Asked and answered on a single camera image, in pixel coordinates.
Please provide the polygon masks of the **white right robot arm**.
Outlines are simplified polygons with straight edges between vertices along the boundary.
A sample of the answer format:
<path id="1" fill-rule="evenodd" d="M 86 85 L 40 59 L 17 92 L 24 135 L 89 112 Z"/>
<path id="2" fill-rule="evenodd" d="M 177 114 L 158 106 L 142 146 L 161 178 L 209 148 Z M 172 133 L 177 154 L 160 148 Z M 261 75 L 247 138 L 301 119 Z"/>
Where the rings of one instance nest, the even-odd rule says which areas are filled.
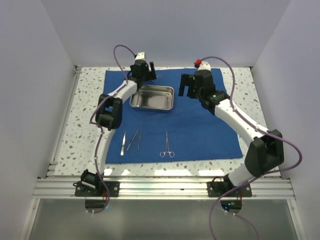
<path id="1" fill-rule="evenodd" d="M 241 187 L 284 162 L 282 134 L 269 131 L 236 107 L 231 97 L 217 90 L 210 70 L 182 74 L 178 96 L 197 99 L 212 115 L 227 123 L 247 144 L 244 164 L 228 173 L 221 181 L 212 180 L 211 187 L 219 195 L 235 196 Z"/>

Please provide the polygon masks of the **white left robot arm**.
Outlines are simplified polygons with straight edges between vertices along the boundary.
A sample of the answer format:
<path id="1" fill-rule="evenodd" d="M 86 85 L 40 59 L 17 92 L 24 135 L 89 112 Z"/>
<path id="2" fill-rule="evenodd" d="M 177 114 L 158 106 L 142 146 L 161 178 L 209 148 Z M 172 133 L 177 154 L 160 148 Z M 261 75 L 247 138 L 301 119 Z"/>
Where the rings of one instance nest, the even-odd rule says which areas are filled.
<path id="1" fill-rule="evenodd" d="M 138 53 L 123 83 L 109 94 L 101 94 L 90 123 L 98 127 L 95 149 L 87 169 L 80 177 L 81 184 L 92 196 L 99 196 L 107 188 L 103 181 L 104 165 L 112 137 L 122 123 L 123 103 L 135 94 L 145 82 L 157 78 L 154 63 L 146 62 L 145 54 Z"/>

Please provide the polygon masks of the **wide steel tweezers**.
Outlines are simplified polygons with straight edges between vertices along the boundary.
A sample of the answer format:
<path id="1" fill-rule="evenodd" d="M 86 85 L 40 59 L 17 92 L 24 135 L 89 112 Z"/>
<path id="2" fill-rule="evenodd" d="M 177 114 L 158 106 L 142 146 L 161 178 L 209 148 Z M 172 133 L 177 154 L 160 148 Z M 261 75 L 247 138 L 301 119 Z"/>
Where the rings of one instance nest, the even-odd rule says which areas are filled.
<path id="1" fill-rule="evenodd" d="M 126 132 L 124 132 L 123 138 L 122 138 L 122 144 L 121 144 L 121 150 L 120 150 L 121 156 L 123 156 L 125 153 L 125 144 L 126 144 Z"/>

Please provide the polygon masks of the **stainless steel tray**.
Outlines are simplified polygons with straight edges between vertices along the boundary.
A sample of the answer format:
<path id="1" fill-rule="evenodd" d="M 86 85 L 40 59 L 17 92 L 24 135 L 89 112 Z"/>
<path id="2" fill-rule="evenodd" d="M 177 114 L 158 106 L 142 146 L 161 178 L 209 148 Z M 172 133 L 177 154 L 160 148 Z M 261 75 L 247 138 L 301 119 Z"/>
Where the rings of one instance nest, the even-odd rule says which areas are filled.
<path id="1" fill-rule="evenodd" d="M 170 86 L 143 85 L 129 100 L 137 110 L 169 112 L 174 105 L 174 89 Z"/>

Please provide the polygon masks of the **blue surgical cloth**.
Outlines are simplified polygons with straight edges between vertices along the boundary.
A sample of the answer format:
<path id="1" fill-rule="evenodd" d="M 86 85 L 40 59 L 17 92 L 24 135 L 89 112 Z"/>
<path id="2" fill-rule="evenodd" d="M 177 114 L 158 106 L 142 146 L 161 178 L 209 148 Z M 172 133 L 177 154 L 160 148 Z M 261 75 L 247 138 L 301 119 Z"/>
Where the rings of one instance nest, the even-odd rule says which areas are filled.
<path id="1" fill-rule="evenodd" d="M 212 115 L 197 99 L 178 96 L 181 75 L 193 74 L 195 69 L 159 70 L 162 76 L 155 85 L 174 89 L 172 110 L 135 109 L 129 100 L 123 103 L 122 122 L 115 131 L 105 162 L 107 164 L 137 164 L 195 160 L 237 159 L 243 156 L 236 132 L 224 121 Z M 138 133 L 127 151 L 136 130 L 141 129 L 138 151 Z M 124 133 L 124 155 L 121 146 Z M 170 151 L 175 157 L 160 157 L 166 147 L 166 132 Z"/>

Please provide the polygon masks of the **steel hemostat clamp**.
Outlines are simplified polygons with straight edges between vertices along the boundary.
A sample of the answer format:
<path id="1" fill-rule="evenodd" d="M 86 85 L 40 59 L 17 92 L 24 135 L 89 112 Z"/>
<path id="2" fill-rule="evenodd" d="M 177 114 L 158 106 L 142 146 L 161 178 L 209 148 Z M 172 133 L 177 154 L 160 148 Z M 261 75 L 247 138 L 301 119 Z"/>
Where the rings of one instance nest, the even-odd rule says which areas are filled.
<path id="1" fill-rule="evenodd" d="M 161 158 L 164 158 L 165 156 L 169 156 L 170 158 L 175 157 L 175 153 L 173 151 L 170 151 L 168 132 L 166 132 L 166 136 L 165 136 L 165 150 L 160 152 L 159 156 Z"/>
<path id="2" fill-rule="evenodd" d="M 152 81 L 153 83 L 155 83 L 157 80 L 160 80 L 161 78 L 162 78 L 161 75 L 157 75 L 157 76 L 155 77 L 155 79 L 152 79 L 151 81 Z"/>

